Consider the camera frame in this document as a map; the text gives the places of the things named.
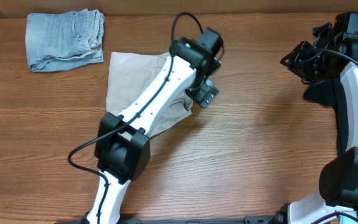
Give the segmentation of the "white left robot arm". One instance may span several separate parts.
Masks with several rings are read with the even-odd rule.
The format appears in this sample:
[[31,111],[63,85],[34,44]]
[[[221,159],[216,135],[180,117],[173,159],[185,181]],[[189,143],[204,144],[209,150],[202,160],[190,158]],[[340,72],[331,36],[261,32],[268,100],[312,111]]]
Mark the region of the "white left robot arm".
[[175,97],[184,93],[206,108],[218,94],[208,78],[220,66],[221,35],[207,28],[198,40],[173,41],[171,55],[153,82],[118,115],[106,113],[99,124],[94,155],[101,176],[92,209],[82,223],[117,223],[129,184],[150,160],[150,138]]

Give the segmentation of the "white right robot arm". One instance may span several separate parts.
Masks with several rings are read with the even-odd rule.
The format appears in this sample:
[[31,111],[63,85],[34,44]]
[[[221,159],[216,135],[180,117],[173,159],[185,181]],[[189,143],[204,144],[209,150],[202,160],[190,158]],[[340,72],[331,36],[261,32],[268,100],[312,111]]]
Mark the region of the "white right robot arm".
[[358,12],[338,14],[313,29],[281,64],[306,85],[304,99],[333,108],[337,156],[319,176],[318,190],[286,203],[270,223],[358,223]]

